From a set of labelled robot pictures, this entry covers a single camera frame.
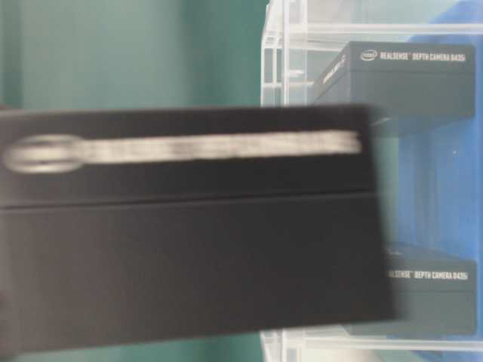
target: dark gray box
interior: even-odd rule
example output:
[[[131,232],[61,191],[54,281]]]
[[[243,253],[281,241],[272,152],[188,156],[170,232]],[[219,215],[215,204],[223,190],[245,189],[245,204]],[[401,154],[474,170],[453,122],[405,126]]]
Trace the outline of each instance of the dark gray box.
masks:
[[[475,114],[475,48],[464,44],[351,41],[315,81],[316,104],[381,109],[374,129],[405,135]]]
[[[1,114],[4,298],[17,312],[1,332],[38,351],[393,316],[370,117]],[[307,133],[295,146],[319,153],[270,154]],[[241,157],[253,149],[265,156]]]
[[[476,332],[476,262],[410,244],[389,248],[399,320],[355,324],[355,335],[407,338]]]

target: box lid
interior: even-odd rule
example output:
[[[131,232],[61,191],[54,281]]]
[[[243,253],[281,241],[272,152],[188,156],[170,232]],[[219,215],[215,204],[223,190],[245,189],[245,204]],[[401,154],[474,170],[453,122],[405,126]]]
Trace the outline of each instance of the box lid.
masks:
[[[350,41],[315,81],[315,97],[347,72],[474,73],[475,48],[469,44]]]
[[[0,115],[0,206],[374,189],[362,106]]]

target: intel logo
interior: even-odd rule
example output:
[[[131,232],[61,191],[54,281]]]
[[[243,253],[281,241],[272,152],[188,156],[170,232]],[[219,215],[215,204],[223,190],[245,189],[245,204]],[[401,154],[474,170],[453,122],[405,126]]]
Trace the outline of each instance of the intel logo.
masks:
[[[4,163],[20,173],[57,173],[82,166],[81,139],[65,134],[45,134],[24,138],[4,154]]]
[[[377,51],[369,50],[369,51],[363,51],[361,53],[361,59],[366,62],[371,62],[376,58],[377,58]]]

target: teal background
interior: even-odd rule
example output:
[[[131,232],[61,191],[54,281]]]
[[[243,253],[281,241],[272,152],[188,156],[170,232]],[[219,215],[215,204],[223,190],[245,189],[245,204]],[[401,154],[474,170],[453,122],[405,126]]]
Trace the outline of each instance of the teal background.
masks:
[[[0,98],[24,109],[258,105],[265,6],[266,0],[0,0]],[[258,335],[248,334],[9,360],[261,359]]]

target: blue cloth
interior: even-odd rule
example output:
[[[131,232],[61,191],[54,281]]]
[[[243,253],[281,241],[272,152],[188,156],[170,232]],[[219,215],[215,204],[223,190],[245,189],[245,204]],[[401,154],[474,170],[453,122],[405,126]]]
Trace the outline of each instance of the blue cloth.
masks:
[[[460,1],[433,23],[483,23],[483,2]],[[476,50],[475,117],[400,139],[398,239],[478,263],[478,331],[470,339],[483,339],[479,222],[483,208],[483,35],[418,35],[411,41],[473,44]],[[448,311],[457,312],[457,305]],[[451,362],[483,360],[483,354],[476,353],[443,352],[436,359],[428,358],[427,354],[425,357]]]

